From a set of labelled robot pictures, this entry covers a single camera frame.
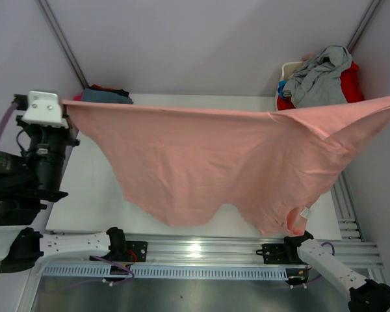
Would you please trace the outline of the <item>pink t shirt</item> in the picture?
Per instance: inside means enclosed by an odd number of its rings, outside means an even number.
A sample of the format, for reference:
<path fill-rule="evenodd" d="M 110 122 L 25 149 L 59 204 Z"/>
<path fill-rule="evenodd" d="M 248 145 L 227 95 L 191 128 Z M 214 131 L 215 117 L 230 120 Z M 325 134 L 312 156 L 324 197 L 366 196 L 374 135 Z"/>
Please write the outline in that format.
<path fill-rule="evenodd" d="M 390 96 L 279 112 L 66 106 L 97 146 L 73 167 L 73 208 L 189 228 L 230 204 L 262 235 L 301 235 L 307 209 L 390 121 Z"/>

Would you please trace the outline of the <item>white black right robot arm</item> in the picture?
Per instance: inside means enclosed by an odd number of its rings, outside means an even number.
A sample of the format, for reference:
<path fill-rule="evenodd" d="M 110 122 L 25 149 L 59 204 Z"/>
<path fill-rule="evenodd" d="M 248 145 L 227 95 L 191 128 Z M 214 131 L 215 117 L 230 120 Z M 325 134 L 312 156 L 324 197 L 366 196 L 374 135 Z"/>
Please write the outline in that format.
<path fill-rule="evenodd" d="M 316 269 L 346 299 L 350 311 L 390 311 L 390 286 L 357 273 L 305 232 L 283 239 L 283 256 L 291 263 L 299 261 Z"/>

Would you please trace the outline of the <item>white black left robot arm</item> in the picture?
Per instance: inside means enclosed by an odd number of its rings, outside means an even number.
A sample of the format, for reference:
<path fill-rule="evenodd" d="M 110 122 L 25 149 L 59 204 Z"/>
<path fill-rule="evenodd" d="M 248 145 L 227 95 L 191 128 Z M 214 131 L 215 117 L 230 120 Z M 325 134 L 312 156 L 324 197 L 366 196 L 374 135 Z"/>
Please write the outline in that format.
<path fill-rule="evenodd" d="M 50 203 L 67 197 L 60 190 L 66 148 L 79 141 L 66 127 L 16 123 L 30 144 L 19 155 L 0 151 L 0 272 L 15 273 L 58 257 L 85 257 L 113 264 L 127 253 L 124 232 L 112 227 L 91 235 L 61 237 L 32 227 Z"/>

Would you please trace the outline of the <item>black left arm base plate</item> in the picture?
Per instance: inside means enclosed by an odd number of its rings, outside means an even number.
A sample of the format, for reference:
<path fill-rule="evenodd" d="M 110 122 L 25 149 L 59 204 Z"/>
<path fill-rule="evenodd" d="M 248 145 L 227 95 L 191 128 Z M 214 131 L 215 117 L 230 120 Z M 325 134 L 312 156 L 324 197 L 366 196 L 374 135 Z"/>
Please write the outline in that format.
<path fill-rule="evenodd" d="M 127 241 L 125 251 L 120 252 L 117 261 L 130 263 L 145 263 L 148 255 L 146 241 Z"/>

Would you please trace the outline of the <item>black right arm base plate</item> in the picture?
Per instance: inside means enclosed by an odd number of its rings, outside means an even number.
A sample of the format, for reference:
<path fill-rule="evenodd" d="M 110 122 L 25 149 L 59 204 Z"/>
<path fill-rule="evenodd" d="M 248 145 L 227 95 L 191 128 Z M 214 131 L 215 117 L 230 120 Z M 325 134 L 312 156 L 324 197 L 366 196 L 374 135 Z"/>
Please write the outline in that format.
<path fill-rule="evenodd" d="M 263 244 L 261 254 L 266 265 L 302 264 L 298 256 L 297 247 L 289 244 Z"/>

